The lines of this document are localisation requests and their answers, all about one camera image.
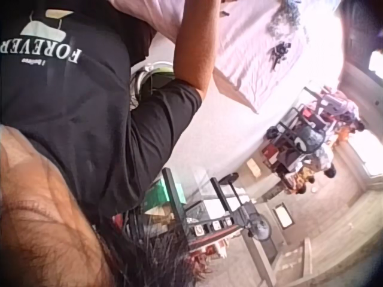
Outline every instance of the window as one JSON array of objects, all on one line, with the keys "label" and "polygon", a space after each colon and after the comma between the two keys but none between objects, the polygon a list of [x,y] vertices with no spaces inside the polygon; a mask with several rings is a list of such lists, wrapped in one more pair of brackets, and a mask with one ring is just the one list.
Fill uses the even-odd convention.
[{"label": "window", "polygon": [[383,175],[383,144],[369,130],[350,134],[349,144],[358,154],[370,176]]},{"label": "window", "polygon": [[370,58],[369,70],[375,72],[375,74],[383,79],[383,52],[374,51]]}]

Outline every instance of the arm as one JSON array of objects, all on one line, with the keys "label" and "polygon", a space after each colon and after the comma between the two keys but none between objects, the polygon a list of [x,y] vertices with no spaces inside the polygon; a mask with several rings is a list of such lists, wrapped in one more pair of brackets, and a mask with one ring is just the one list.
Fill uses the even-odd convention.
[{"label": "arm", "polygon": [[175,77],[205,98],[214,68],[221,0],[186,0],[174,54]]}]

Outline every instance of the black t-shirt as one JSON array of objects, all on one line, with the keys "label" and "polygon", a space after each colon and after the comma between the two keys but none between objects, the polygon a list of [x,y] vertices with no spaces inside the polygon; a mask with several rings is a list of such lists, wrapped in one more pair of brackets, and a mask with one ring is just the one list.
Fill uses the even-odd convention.
[{"label": "black t-shirt", "polygon": [[142,200],[200,98],[175,80],[130,113],[134,39],[120,32],[134,27],[104,1],[92,9],[108,17],[74,7],[60,20],[44,13],[66,4],[47,3],[2,22],[1,124],[59,168],[87,216],[112,216]]}]

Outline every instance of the red object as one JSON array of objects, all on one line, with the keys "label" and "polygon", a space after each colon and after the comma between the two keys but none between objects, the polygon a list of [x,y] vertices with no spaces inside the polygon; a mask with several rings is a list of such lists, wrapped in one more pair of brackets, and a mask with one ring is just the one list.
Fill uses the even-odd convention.
[{"label": "red object", "polygon": [[278,149],[273,145],[272,143],[269,143],[263,150],[263,155],[269,160],[272,158],[276,153],[278,152]]},{"label": "red object", "polygon": [[311,115],[312,115],[312,112],[308,109],[308,108],[304,108],[303,112],[302,112],[302,115],[305,117],[305,118],[309,118]]},{"label": "red object", "polygon": [[114,216],[113,223],[119,230],[122,230],[122,225],[124,224],[124,219],[122,218],[122,214],[117,214],[116,216]]}]

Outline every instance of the box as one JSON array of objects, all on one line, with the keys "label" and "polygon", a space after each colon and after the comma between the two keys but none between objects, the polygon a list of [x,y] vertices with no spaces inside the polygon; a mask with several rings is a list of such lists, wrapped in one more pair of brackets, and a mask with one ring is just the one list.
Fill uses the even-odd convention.
[{"label": "box", "polygon": [[[186,204],[184,190],[181,184],[176,183],[175,188],[182,204]],[[165,180],[159,179],[145,196],[142,204],[143,211],[146,212],[152,208],[163,206],[169,202],[169,194],[166,190]]]}]

